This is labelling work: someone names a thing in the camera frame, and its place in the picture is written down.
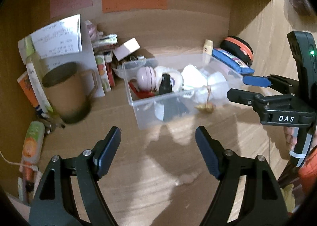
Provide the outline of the pink round zip case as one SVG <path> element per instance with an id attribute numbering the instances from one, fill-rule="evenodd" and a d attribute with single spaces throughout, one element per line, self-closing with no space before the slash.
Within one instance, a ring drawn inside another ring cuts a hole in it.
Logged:
<path id="1" fill-rule="evenodd" d="M 139 68 L 136 75 L 138 88 L 142 91 L 152 91 L 155 89 L 156 76 L 152 67 Z"/>

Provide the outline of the blue patchwork pouch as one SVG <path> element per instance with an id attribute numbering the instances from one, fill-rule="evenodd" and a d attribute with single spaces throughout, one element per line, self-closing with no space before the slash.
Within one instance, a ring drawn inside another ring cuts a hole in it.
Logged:
<path id="1" fill-rule="evenodd" d="M 214 48 L 212 56 L 241 75 L 253 75 L 254 69 L 248 67 L 240 58 L 221 49 Z"/>

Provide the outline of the cream small tube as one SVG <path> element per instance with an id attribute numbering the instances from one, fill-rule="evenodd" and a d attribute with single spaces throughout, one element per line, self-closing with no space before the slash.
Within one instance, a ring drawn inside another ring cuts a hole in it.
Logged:
<path id="1" fill-rule="evenodd" d="M 213 52 L 213 41 L 206 39 L 203 46 L 203 53 L 212 56 Z"/>

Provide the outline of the yellow gourd charm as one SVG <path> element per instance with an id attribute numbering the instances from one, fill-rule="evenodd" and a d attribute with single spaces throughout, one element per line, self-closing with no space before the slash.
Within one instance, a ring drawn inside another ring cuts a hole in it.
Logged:
<path id="1" fill-rule="evenodd" d="M 195 109 L 202 113 L 213 113 L 215 110 L 215 105 L 210 101 L 210 96 L 211 96 L 211 87 L 210 86 L 205 86 L 207 90 L 207 98 L 206 102 L 200 103 L 195 106 Z"/>

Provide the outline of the red object in bin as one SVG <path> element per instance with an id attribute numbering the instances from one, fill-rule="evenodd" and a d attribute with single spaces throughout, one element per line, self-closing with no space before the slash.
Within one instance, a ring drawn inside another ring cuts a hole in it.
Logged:
<path id="1" fill-rule="evenodd" d="M 151 91 L 140 91 L 138 90 L 132 81 L 128 83 L 130 89 L 133 91 L 133 93 L 139 98 L 139 99 L 146 99 L 146 98 L 151 98 L 155 96 L 154 92 Z"/>

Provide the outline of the fruit print carton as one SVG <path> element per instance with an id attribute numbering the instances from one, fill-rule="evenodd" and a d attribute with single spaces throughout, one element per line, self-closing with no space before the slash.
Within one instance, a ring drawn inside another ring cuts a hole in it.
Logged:
<path id="1" fill-rule="evenodd" d="M 96 64 L 98 68 L 98 73 L 102 82 L 102 87 L 104 92 L 110 92 L 111 86 L 109 82 L 109 78 L 107 75 L 106 63 L 103 54 L 99 54 L 95 56 Z"/>

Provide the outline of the orange book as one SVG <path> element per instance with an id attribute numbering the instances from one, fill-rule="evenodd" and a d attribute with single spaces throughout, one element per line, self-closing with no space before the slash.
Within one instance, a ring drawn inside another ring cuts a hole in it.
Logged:
<path id="1" fill-rule="evenodd" d="M 20 85 L 22 91 L 24 92 L 25 96 L 33 106 L 33 108 L 38 112 L 41 111 L 41 107 L 39 105 L 39 102 L 35 96 L 33 87 L 31 85 L 29 75 L 27 71 L 25 71 L 18 79 L 18 84 Z"/>

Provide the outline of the clear plastic storage bin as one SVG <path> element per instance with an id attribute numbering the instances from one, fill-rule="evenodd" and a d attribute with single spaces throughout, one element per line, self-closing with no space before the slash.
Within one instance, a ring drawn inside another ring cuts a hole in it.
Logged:
<path id="1" fill-rule="evenodd" d="M 194 65 L 198 70 L 202 72 L 202 74 L 208 78 L 211 74 L 215 72 L 221 72 L 227 83 L 229 90 L 230 89 L 239 89 L 243 85 L 242 76 L 238 74 L 236 71 L 222 63 L 221 61 L 211 57 L 209 63 L 205 63 L 202 54 L 191 54 L 191 55 L 174 55 L 174 56 L 158 56 L 155 58 L 146 58 L 146 64 L 144 67 L 152 67 L 153 69 L 157 66 L 163 66 L 167 68 L 174 68 L 178 70 L 180 73 L 187 65 Z M 179 97 L 181 101 L 186 105 L 189 110 L 186 115 L 193 115 L 198 113 L 198 110 L 195 109 L 195 106 L 199 103 L 194 103 L 192 99 L 184 98 L 183 95 L 186 92 L 183 88 L 179 92 L 172 92 L 169 94 L 159 95 L 159 90 L 152 90 L 151 92 L 155 93 L 154 97 L 139 99 L 133 91 L 130 89 L 128 83 L 130 81 L 133 82 L 134 86 L 138 88 L 136 76 L 133 78 L 126 78 L 125 87 L 129 104 L 133 107 L 135 117 L 137 120 L 137 125 L 139 129 L 146 129 L 148 127 L 154 126 L 156 124 L 163 124 L 166 122 L 160 121 L 155 115 L 155 106 L 156 103 L 162 99 L 167 99 L 169 97 Z M 210 101 L 216 106 L 222 106 L 228 103 L 228 99 L 212 99 L 210 96 Z"/>

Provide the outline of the small pink white box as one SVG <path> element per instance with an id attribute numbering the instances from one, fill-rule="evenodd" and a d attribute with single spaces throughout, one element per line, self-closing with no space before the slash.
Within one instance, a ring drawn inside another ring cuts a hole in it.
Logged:
<path id="1" fill-rule="evenodd" d="M 123 43 L 121 46 L 117 47 L 114 51 L 113 54 L 116 57 L 118 61 L 121 61 L 122 59 L 126 58 L 133 52 L 137 51 L 140 49 L 140 45 L 137 42 L 135 38 L 132 38 L 125 43 Z"/>

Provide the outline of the dark green spray bottle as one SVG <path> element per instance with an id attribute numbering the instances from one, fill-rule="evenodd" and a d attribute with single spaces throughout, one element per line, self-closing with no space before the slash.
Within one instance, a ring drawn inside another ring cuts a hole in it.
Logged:
<path id="1" fill-rule="evenodd" d="M 158 93 L 159 95 L 172 93 L 170 76 L 168 74 L 163 74 Z M 169 122 L 176 116 L 180 117 L 188 113 L 188 108 L 179 97 L 162 99 L 158 101 L 155 106 L 155 115 L 163 122 Z"/>

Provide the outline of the tall white green bottle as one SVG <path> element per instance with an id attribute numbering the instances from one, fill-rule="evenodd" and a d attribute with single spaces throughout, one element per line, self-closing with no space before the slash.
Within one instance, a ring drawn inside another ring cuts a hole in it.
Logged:
<path id="1" fill-rule="evenodd" d="M 25 37 L 24 43 L 26 48 L 26 68 L 32 88 L 34 90 L 34 94 L 41 109 L 45 113 L 52 115 L 54 111 L 46 97 L 44 88 L 41 83 L 42 71 L 39 63 L 39 55 L 35 51 L 30 35 Z"/>

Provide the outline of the white round plastic lid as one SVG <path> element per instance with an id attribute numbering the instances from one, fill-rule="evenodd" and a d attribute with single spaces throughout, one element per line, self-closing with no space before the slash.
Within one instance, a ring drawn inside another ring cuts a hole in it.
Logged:
<path id="1" fill-rule="evenodd" d="M 229 90 L 228 83 L 221 72 L 215 72 L 208 76 L 207 84 L 211 91 L 212 99 L 225 99 Z"/>

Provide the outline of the white printed receipt paper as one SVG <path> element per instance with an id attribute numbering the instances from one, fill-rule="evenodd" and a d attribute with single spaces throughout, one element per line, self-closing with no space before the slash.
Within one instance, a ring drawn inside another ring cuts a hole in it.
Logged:
<path id="1" fill-rule="evenodd" d="M 73 15 L 24 37 L 18 42 L 21 59 L 37 53 L 41 59 L 82 51 L 81 16 Z"/>

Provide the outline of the white tape roll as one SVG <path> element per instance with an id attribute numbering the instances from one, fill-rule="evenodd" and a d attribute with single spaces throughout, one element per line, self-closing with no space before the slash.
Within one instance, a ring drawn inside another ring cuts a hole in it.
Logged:
<path id="1" fill-rule="evenodd" d="M 161 85 L 163 74 L 168 74 L 170 76 L 170 83 L 173 92 L 179 92 L 183 88 L 183 77 L 181 73 L 174 68 L 167 68 L 163 66 L 157 66 L 154 68 L 155 71 L 155 89 L 158 91 Z"/>

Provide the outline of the white crumpled cloth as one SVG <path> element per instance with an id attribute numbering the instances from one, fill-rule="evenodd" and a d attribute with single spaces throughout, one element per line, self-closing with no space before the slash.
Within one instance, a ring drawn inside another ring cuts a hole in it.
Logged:
<path id="1" fill-rule="evenodd" d="M 183 78 L 184 98 L 194 103 L 206 103 L 208 100 L 207 78 L 194 65 L 187 65 L 181 72 Z"/>

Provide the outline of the orange sticky note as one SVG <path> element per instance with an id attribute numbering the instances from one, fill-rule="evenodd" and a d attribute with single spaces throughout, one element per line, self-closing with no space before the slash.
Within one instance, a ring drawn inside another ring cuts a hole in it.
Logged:
<path id="1" fill-rule="evenodd" d="M 102 0 L 102 12 L 121 12 L 145 9 L 168 9 L 168 0 Z"/>

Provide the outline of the clear glass bowl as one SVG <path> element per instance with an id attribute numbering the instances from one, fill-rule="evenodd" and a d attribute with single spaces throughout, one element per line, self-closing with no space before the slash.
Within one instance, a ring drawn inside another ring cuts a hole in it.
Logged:
<path id="1" fill-rule="evenodd" d="M 115 74 L 121 78 L 133 78 L 136 76 L 139 68 L 144 67 L 146 64 L 146 59 L 136 59 L 134 61 L 124 62 L 122 64 L 112 64 L 112 70 Z"/>

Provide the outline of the black orange round case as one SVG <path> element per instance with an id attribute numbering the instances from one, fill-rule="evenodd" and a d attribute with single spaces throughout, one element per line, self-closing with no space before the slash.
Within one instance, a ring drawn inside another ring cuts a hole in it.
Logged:
<path id="1" fill-rule="evenodd" d="M 254 52 L 251 46 L 243 39 L 230 35 L 220 43 L 220 48 L 242 60 L 247 66 L 251 66 L 254 60 Z"/>

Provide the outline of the brown mug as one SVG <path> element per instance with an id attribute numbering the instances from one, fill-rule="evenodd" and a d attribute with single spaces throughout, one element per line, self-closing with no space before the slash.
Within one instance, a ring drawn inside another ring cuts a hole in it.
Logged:
<path id="1" fill-rule="evenodd" d="M 85 94 L 82 78 L 90 75 L 93 87 Z M 65 124 L 75 124 L 83 120 L 91 109 L 91 98 L 97 92 L 96 74 L 92 69 L 78 71 L 75 62 L 68 62 L 47 72 L 42 78 L 46 96 Z"/>

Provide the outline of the orange green lotion tube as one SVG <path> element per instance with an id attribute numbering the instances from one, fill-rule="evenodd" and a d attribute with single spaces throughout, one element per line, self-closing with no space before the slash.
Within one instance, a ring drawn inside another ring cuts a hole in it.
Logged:
<path id="1" fill-rule="evenodd" d="M 40 160 L 42 144 L 44 141 L 45 126 L 40 121 L 33 121 L 27 129 L 22 158 L 24 161 L 36 165 Z"/>

